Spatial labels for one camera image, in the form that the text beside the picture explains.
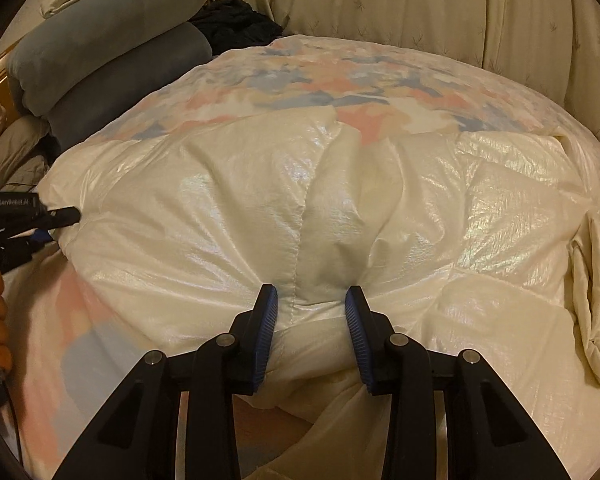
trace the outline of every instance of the dark clothing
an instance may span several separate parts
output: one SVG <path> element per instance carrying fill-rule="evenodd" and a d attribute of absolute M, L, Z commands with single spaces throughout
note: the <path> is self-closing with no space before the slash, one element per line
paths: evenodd
<path fill-rule="evenodd" d="M 211 45 L 214 56 L 233 48 L 265 46 L 280 37 L 282 27 L 242 0 L 216 0 L 189 20 Z"/>

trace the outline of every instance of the pillow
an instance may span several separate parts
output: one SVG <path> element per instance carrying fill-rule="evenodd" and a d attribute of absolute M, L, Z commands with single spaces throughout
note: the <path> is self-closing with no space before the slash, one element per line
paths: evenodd
<path fill-rule="evenodd" d="M 13 172 L 0 191 L 29 192 L 38 185 L 47 171 L 49 171 L 49 164 L 45 154 L 36 147 Z"/>
<path fill-rule="evenodd" d="M 108 62 L 51 108 L 51 133 L 64 152 L 101 130 L 146 95 L 211 60 L 208 41 L 190 23 Z"/>
<path fill-rule="evenodd" d="M 16 106 L 36 116 L 105 63 L 186 22 L 206 0 L 80 0 L 27 34 L 9 56 Z"/>
<path fill-rule="evenodd" d="M 8 183 L 14 172 L 48 133 L 49 124 L 32 115 L 19 118 L 2 133 L 0 189 Z"/>

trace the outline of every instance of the leaf pattern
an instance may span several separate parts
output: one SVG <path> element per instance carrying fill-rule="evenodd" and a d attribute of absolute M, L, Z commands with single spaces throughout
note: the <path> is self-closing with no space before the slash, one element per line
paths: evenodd
<path fill-rule="evenodd" d="M 420 31 L 418 37 L 412 37 L 411 39 L 413 40 L 413 46 L 415 48 L 417 48 L 418 50 L 422 50 L 422 31 Z"/>
<path fill-rule="evenodd" d="M 502 75 L 502 68 L 494 63 L 493 60 L 489 62 L 489 72 L 493 72 L 494 74 Z"/>

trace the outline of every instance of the bedding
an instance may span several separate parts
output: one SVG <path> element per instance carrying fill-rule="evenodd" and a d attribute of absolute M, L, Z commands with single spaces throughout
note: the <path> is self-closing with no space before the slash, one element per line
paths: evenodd
<path fill-rule="evenodd" d="M 414 48 L 482 67 L 564 107 L 600 141 L 596 0 L 245 0 L 285 34 Z"/>
<path fill-rule="evenodd" d="M 28 115 L 10 124 L 0 136 L 0 190 L 31 191 L 45 176 L 49 156 L 41 141 L 49 124 Z"/>
<path fill-rule="evenodd" d="M 45 116 L 104 64 L 186 22 L 206 0 L 80 0 L 30 31 L 9 55 L 21 114 Z"/>
<path fill-rule="evenodd" d="M 42 255 L 8 287 L 36 478 L 147 349 L 196 348 L 262 282 L 280 318 L 247 400 L 311 428 L 281 454 L 244 444 L 263 465 L 249 478 L 378 476 L 388 402 L 355 368 L 355 282 L 428 348 L 482 352 L 574 480 L 600 466 L 600 144 L 528 88 L 423 52 L 284 38 L 147 96 L 39 191 L 85 216 L 59 238 L 69 261 Z"/>
<path fill-rule="evenodd" d="M 182 23 L 109 61 L 71 88 L 49 110 L 51 132 L 61 150 L 68 150 L 145 95 L 210 60 L 206 38 L 190 23 Z"/>

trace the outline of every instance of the shiny fabric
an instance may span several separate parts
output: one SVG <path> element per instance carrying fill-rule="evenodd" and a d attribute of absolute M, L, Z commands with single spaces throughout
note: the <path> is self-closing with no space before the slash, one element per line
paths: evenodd
<path fill-rule="evenodd" d="M 266 412 L 240 441 L 263 465 L 252 479 L 378 477 L 388 401 L 355 369 L 352 282 L 428 348 L 483 352 L 574 480 L 600 466 L 600 294 L 576 315 L 589 282 L 572 278 L 573 242 L 600 222 L 600 144 L 527 88 L 413 50 L 285 38 L 149 95 L 40 192 L 85 221 L 61 237 L 69 263 L 56 254 L 8 288 L 26 313 L 14 373 L 39 478 L 144 351 L 226 330 L 260 280 L 281 314 L 250 402 L 312 427 L 280 454 L 290 425 Z M 597 256 L 580 268 L 598 266 L 582 240 Z"/>

